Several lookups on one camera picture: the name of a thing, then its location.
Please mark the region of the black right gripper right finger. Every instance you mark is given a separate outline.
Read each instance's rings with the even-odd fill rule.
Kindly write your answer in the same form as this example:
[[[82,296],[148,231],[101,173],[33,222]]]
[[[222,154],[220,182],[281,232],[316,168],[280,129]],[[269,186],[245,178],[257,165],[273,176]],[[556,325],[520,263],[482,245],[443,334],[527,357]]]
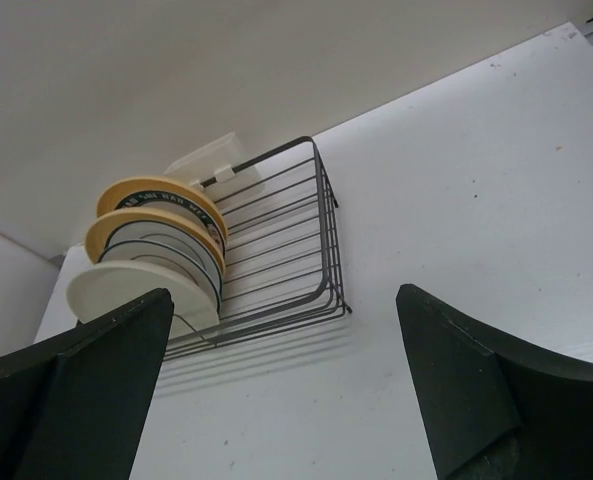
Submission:
[[[593,479],[593,363],[399,288],[403,344],[440,479]]]

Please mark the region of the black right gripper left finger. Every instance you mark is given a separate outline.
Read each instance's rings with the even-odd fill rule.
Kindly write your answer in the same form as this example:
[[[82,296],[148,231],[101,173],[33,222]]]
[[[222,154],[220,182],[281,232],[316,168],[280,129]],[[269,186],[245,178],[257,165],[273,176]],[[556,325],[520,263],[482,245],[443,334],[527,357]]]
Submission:
[[[0,479],[129,478],[173,312],[157,288],[0,357]]]

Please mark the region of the cream white plate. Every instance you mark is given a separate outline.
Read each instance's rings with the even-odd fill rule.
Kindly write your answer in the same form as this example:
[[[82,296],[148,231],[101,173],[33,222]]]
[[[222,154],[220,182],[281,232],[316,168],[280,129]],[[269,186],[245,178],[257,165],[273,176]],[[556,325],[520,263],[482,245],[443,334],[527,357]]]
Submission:
[[[157,288],[168,290],[174,303],[170,339],[220,323],[214,301],[196,283],[144,261],[98,263],[70,281],[66,299],[77,319],[88,323]]]

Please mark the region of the yellow plate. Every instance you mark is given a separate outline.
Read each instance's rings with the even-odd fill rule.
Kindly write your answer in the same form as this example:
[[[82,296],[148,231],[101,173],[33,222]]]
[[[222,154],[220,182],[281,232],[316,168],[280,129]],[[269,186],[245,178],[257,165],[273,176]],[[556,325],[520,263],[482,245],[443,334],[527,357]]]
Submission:
[[[195,240],[206,251],[212,263],[225,273],[225,257],[222,248],[212,239],[200,223],[161,209],[149,207],[124,208],[108,212],[97,218],[89,227],[84,247],[93,263],[100,261],[101,254],[109,247],[116,234],[127,226],[138,225],[140,233],[159,234],[160,226],[170,227],[189,240]]]
[[[179,180],[166,176],[135,176],[121,179],[107,187],[97,200],[96,215],[100,217],[114,211],[113,207],[119,200],[131,193],[142,190],[164,190],[181,195],[189,195],[190,197],[196,196],[215,205],[205,193]]]

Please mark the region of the white plate green rim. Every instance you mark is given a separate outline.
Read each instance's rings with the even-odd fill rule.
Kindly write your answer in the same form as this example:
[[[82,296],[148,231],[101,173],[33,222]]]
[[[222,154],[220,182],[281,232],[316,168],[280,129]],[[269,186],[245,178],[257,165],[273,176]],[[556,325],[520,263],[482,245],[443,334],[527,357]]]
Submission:
[[[206,251],[170,227],[160,226],[160,233],[140,233],[138,225],[127,226],[116,234],[101,254],[100,262],[138,260],[168,268],[198,285],[221,308],[223,275]]]

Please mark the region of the green patterned rim plate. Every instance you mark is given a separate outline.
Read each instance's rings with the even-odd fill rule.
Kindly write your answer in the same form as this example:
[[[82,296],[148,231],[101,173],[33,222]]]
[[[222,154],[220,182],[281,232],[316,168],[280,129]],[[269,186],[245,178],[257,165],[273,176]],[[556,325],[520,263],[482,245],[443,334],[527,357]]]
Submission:
[[[164,190],[142,190],[125,196],[113,209],[134,207],[161,209],[197,223],[222,252],[226,250],[228,234],[222,215],[213,203],[205,199]]]

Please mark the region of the grey wire dish rack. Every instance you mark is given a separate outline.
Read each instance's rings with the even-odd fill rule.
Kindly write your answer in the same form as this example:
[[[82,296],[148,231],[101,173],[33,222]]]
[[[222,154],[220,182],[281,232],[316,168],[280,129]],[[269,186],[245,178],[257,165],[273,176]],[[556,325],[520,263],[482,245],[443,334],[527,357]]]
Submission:
[[[301,136],[243,163],[261,180],[213,200],[228,228],[221,323],[169,342],[168,361],[286,334],[350,313],[319,148]]]

